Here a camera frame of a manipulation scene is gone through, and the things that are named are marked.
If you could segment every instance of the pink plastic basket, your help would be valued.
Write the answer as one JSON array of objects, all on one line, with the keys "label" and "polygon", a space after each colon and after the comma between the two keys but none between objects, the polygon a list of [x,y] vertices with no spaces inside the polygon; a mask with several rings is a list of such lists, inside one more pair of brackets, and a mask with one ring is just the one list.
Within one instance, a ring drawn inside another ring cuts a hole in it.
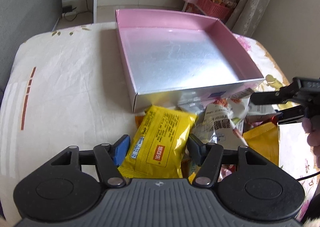
[{"label": "pink plastic basket", "polygon": [[233,9],[216,4],[211,0],[197,0],[197,5],[207,16],[219,18],[225,22],[233,12]]}]

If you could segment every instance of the pink box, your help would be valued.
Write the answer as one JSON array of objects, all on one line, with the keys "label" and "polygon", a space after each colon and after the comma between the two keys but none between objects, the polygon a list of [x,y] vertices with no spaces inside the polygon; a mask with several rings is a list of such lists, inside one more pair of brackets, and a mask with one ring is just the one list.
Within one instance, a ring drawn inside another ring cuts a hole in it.
[{"label": "pink box", "polygon": [[133,112],[228,97],[263,76],[219,20],[166,10],[116,11]]}]

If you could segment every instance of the finger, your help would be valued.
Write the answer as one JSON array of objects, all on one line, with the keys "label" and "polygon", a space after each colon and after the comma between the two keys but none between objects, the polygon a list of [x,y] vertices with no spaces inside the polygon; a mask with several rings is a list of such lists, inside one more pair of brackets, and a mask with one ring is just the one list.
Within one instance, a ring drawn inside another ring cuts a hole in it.
[{"label": "finger", "polygon": [[313,147],[313,154],[314,154],[316,157],[320,157],[320,146]]},{"label": "finger", "polygon": [[302,119],[302,127],[306,133],[312,132],[312,123],[309,118]]},{"label": "finger", "polygon": [[320,145],[320,130],[313,131],[309,134],[307,142],[310,146],[319,146]]}]

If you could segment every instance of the red logo label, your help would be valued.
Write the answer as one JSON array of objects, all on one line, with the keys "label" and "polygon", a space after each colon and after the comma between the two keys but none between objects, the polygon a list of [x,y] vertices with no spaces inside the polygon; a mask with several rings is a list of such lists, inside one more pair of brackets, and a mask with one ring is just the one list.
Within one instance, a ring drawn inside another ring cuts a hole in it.
[{"label": "red logo label", "polygon": [[164,146],[157,145],[156,152],[153,155],[153,159],[157,161],[161,161],[163,152],[164,152]]}]

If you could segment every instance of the blue and white label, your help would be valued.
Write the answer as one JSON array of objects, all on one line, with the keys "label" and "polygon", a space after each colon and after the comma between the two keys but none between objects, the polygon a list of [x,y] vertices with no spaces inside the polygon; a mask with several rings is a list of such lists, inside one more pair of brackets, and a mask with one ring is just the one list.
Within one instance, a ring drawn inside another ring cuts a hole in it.
[{"label": "blue and white label", "polygon": [[140,148],[141,148],[141,146],[142,146],[143,140],[144,140],[144,137],[141,137],[141,138],[137,141],[137,144],[134,146],[133,151],[132,151],[131,156],[130,156],[132,159],[135,160],[135,159],[137,158],[138,153],[139,153],[139,150],[140,150]]}]

